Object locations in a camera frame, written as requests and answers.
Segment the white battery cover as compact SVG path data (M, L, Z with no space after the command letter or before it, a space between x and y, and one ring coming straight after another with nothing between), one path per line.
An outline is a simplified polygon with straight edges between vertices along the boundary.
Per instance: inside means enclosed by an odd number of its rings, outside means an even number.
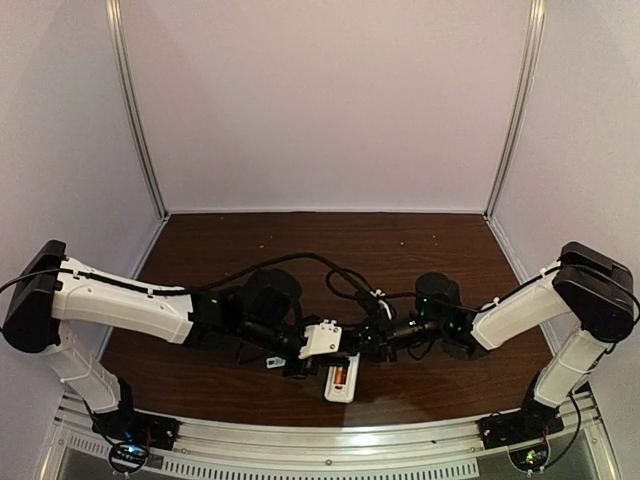
M286 360L281 357L274 356L266 359L267 369L283 368L285 365L286 365Z

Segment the orange battery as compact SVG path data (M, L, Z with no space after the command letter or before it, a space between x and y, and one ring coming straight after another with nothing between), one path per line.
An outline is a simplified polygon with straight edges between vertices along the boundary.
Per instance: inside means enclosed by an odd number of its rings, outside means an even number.
M341 390L347 384L348 379L348 368L344 366L339 366L335 368L334 379L333 379L333 387L337 390Z

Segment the white remote control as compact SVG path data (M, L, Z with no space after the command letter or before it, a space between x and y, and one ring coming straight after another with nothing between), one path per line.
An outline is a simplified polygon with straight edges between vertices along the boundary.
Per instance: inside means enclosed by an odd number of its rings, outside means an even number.
M360 355L349 356L344 365L330 366L327 371L324 398L332 403L349 404L355 398Z

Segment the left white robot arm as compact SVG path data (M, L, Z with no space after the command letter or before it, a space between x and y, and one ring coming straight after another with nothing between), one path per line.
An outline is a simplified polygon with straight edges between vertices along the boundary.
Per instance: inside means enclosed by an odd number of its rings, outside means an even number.
M288 364L337 352L342 329L332 320L297 318L300 284L278 269L259 269L241 286L171 288L95 270L52 240L11 281L14 292L1 326L16 350L40 354L90 412L110 419L133 414L126 382L85 349L69 324L83 321L143 333L189 348L237 338Z

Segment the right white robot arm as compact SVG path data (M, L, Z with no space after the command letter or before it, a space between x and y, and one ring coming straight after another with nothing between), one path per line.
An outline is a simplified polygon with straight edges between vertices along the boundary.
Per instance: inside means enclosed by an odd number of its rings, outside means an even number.
M578 323L549 364L534 378L523 410L553 415L600 358L626 339L639 321L634 279L625 265L579 243L569 242L559 258L508 295L476 309L461 304L458 284L439 272L421 275L409 297L415 309L406 319L389 315L382 296L358 300L369 317L342 340L352 355L384 362L399 350L439 341L454 358L474 360L556 317Z

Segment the aluminium front rail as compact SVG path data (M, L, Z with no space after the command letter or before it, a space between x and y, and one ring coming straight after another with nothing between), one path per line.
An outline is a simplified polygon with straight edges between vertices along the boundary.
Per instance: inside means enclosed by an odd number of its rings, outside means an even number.
M560 412L565 429L547 437L558 463L544 472L515 467L525 445L486 449L478 420L370 427L278 427L177 417L172 450L151 449L137 473L108 464L109 443L91 429L75 394L64 394L36 479L621 479L593 395L575 394Z

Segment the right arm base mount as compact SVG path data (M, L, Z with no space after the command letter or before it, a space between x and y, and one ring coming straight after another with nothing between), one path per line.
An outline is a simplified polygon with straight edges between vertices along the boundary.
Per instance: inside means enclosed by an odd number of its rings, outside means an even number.
M537 401L526 401L518 410L495 412L476 422L486 450L540 440L559 433L564 423L559 408L551 408Z

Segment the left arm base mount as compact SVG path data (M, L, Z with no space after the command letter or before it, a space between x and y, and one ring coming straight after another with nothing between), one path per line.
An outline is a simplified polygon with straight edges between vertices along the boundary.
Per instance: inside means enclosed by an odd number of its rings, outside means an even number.
M104 414L91 412L92 429L110 440L130 441L145 446L171 451L177 439L180 422L175 418L142 413L113 411Z

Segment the right aluminium frame post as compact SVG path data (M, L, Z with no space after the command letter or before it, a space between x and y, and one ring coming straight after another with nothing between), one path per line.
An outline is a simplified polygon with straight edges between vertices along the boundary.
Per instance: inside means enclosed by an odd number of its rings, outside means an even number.
M524 125L526 108L540 57L545 20L546 2L544 0L531 1L514 101L494 182L484 211L485 219L488 222L496 214Z

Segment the aluminium frame post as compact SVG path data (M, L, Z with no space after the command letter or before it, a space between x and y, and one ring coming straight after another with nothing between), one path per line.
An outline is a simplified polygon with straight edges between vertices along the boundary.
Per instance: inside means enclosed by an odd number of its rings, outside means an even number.
M114 49L116 69L134 148L155 215L160 221L164 221L169 216L169 213L152 164L142 123L141 111L127 51L122 4L118 0L106 0L105 7L109 33Z
M526 108L540 57L545 20L546 2L544 0L531 1L514 101L494 182L484 211L485 219L488 222L496 214L524 125Z

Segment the left aluminium frame post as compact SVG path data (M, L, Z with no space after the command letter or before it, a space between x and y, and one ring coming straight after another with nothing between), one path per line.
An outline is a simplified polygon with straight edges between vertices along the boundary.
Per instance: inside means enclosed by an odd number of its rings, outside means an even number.
M155 215L160 221L164 221L169 216L169 213L152 164L142 123L141 111L127 51L122 4L118 0L106 0L105 7L109 33L114 49L116 69L134 148Z

